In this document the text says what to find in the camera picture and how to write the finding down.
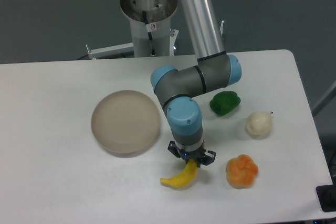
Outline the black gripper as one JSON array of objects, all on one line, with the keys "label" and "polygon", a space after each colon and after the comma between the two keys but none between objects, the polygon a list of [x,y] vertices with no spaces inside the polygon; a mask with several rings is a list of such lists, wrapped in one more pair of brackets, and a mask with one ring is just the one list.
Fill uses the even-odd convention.
[{"label": "black gripper", "polygon": [[167,150],[175,157],[183,160],[194,159],[197,161],[197,167],[201,165],[208,166],[215,161],[216,152],[205,151],[204,143],[197,145],[194,150],[190,150],[191,146],[184,146],[175,141],[170,141]]}]

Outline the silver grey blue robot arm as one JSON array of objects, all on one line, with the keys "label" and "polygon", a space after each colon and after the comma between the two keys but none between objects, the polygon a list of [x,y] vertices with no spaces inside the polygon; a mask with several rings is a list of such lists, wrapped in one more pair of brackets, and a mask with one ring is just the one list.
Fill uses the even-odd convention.
[{"label": "silver grey blue robot arm", "polygon": [[187,19],[197,64],[184,70],[161,66],[151,74],[151,84],[174,139],[169,151],[186,162],[209,165],[216,154],[204,147],[202,114],[194,98],[238,82],[238,59],[226,53],[211,0],[120,0],[131,27],[136,57],[173,53],[171,17],[181,5]]}]

